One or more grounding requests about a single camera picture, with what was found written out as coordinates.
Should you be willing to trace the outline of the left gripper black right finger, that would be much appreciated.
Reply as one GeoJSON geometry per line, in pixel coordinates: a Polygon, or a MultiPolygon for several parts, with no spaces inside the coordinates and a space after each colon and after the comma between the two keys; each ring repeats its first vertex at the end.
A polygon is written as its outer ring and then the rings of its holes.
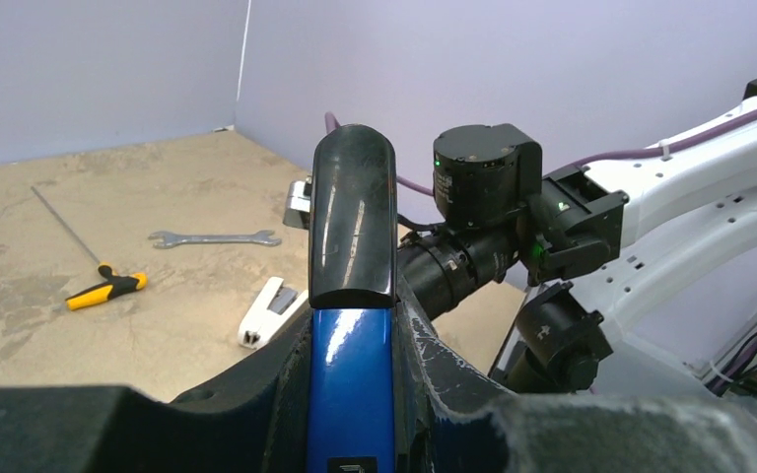
{"type": "Polygon", "coordinates": [[[695,397],[516,394],[435,334],[398,291],[399,472],[757,472],[757,427],[695,397]]]}

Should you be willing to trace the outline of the blue black stapler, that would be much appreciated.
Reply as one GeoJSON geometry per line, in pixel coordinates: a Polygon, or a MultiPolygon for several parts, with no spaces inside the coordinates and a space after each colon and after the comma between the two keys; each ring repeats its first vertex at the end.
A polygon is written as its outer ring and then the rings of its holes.
{"type": "Polygon", "coordinates": [[[396,217],[389,141],[361,124],[322,138],[310,197],[309,472],[394,469],[396,217]]]}

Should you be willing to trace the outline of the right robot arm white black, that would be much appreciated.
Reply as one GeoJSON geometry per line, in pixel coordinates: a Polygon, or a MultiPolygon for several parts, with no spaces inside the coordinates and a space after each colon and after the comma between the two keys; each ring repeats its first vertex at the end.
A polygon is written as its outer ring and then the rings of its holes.
{"type": "Polygon", "coordinates": [[[542,293],[516,317],[524,349],[506,373],[515,392],[586,390],[611,353],[607,309],[573,281],[603,271],[657,227],[731,190],[757,187],[757,79],[721,120],[649,148],[599,154],[543,173],[540,145],[511,124],[451,128],[434,141],[443,221],[413,227],[399,273],[438,317],[521,264],[542,293]]]}

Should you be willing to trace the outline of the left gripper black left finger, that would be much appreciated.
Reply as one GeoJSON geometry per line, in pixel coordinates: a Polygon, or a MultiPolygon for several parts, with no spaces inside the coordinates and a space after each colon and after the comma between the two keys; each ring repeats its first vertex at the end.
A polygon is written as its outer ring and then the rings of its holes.
{"type": "Polygon", "coordinates": [[[123,385],[0,387],[0,472],[302,472],[310,313],[160,402],[123,385]]]}

